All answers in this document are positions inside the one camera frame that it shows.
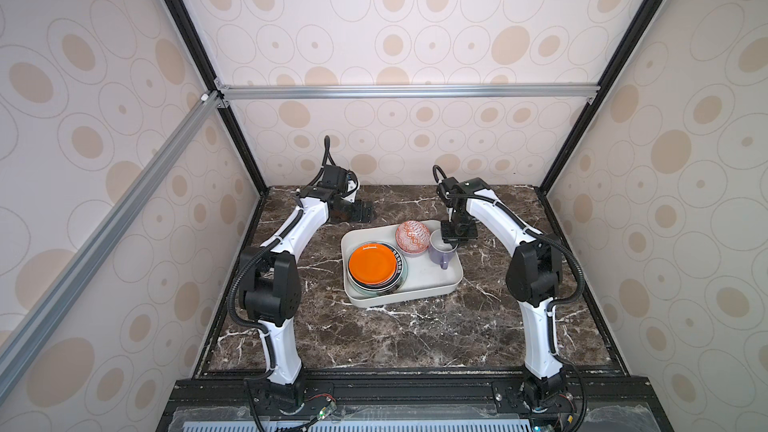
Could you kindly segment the purple mug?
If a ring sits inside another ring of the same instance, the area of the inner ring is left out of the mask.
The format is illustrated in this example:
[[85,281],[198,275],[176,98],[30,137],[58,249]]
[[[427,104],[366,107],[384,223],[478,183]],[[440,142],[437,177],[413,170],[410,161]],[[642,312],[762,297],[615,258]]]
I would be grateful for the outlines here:
[[431,233],[428,254],[430,260],[442,270],[447,270],[456,254],[458,246],[455,243],[445,242],[442,232],[435,230]]

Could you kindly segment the purple bowl patterned inside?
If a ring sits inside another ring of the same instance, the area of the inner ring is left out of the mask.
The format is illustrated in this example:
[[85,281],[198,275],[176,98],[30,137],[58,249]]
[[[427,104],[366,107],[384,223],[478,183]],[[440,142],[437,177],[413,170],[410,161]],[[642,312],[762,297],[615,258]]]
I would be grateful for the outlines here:
[[401,223],[395,230],[395,242],[406,255],[417,256],[426,252],[430,245],[431,232],[428,227],[416,220]]

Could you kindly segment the white plastic bin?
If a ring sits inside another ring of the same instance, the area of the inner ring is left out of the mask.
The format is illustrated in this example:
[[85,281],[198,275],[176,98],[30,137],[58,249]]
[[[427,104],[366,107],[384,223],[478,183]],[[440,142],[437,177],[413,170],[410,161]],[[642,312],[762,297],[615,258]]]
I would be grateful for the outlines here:
[[[441,296],[453,292],[463,279],[463,267],[457,255],[451,260],[447,270],[434,264],[427,252],[418,256],[409,256],[396,247],[395,230],[397,225],[353,230],[341,239],[341,252],[344,271],[344,290],[351,303],[359,308],[370,308],[387,304],[405,302]],[[402,273],[398,286],[382,293],[367,292],[355,285],[348,271],[348,261],[352,252],[359,246],[380,242],[389,245],[402,257]]]

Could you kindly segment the orange bowl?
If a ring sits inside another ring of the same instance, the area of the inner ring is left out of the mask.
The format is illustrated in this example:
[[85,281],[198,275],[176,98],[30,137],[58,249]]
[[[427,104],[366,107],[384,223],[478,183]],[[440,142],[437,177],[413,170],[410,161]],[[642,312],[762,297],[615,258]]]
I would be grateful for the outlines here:
[[381,286],[395,276],[397,258],[386,245],[364,244],[352,252],[348,271],[352,279],[363,286]]

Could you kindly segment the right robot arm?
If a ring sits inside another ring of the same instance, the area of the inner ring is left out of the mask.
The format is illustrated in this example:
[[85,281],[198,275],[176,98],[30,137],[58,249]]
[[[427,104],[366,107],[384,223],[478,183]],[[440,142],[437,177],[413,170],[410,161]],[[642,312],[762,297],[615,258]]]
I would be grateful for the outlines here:
[[435,165],[437,194],[447,208],[441,222],[442,242],[458,246],[477,237],[483,224],[510,254],[505,278],[518,302],[525,334],[525,367],[539,381],[559,375],[563,368],[557,349],[555,308],[581,297],[583,269],[573,253],[552,235],[529,225],[480,178],[459,181]]

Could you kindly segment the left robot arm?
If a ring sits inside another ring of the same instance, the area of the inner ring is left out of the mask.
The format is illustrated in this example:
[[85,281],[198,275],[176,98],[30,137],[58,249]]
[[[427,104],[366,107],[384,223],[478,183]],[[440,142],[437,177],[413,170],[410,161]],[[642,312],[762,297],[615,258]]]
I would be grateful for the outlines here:
[[241,252],[226,307],[233,323],[258,332],[266,359],[261,380],[288,386],[299,377],[302,362],[294,332],[302,298],[298,260],[326,223],[372,220],[372,204],[356,198],[359,187],[353,171],[322,166],[293,195],[295,206],[283,224],[261,245]]

